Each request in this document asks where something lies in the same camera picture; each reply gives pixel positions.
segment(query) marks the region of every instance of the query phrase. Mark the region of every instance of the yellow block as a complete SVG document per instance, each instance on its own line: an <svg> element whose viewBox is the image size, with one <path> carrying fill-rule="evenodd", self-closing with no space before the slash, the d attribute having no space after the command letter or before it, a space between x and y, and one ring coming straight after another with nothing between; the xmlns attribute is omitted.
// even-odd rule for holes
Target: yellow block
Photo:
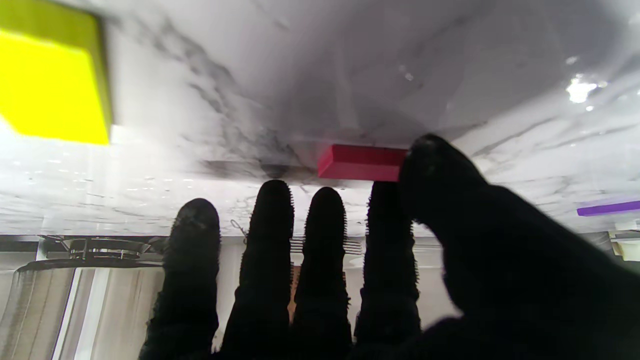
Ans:
<svg viewBox="0 0 640 360"><path fill-rule="evenodd" d="M97 19L47 1L0 0L0 114L24 135L108 144Z"/></svg>

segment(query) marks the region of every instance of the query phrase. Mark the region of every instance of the purple block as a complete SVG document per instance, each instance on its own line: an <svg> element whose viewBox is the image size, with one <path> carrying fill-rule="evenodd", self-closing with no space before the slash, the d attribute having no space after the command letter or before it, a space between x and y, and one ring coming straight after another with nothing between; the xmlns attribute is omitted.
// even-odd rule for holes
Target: purple block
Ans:
<svg viewBox="0 0 640 360"><path fill-rule="evenodd" d="M640 210L640 201L621 202L619 204L590 206L588 208L579 208L578 216L595 217L598 215L626 213L628 211Z"/></svg>

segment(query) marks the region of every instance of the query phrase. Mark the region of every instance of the marble surface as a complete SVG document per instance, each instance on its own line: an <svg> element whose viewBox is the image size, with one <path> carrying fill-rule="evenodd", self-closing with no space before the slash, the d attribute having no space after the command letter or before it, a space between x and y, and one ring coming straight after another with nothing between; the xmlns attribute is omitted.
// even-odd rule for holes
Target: marble surface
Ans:
<svg viewBox="0 0 640 360"><path fill-rule="evenodd" d="M319 153L428 131L578 232L640 218L575 212L640 198L637 1L60 1L104 19L112 144L1 128L4 233L167 234L205 197L236 236L283 177L296 234L328 185L361 236L370 184L318 180Z"/></svg>

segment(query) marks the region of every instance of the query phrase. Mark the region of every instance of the red block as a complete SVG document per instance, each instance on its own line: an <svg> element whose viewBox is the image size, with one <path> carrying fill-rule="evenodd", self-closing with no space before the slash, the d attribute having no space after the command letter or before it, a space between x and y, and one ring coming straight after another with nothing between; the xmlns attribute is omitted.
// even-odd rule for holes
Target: red block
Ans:
<svg viewBox="0 0 640 360"><path fill-rule="evenodd" d="M407 150L332 145L318 160L325 179L398 181Z"/></svg>

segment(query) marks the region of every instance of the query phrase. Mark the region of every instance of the glossy surface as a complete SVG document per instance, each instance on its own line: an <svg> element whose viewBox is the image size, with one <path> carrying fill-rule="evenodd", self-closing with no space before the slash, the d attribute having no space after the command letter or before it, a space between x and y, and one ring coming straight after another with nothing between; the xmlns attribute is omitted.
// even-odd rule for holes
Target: glossy surface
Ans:
<svg viewBox="0 0 640 360"><path fill-rule="evenodd" d="M640 218L576 212L640 197L637 1L64 3L105 16L112 146L5 129L6 233L166 234L206 197L240 235L230 221L247 228L261 182L283 176L299 235L328 144L427 131L578 232ZM323 184L363 234L370 184Z"/></svg>

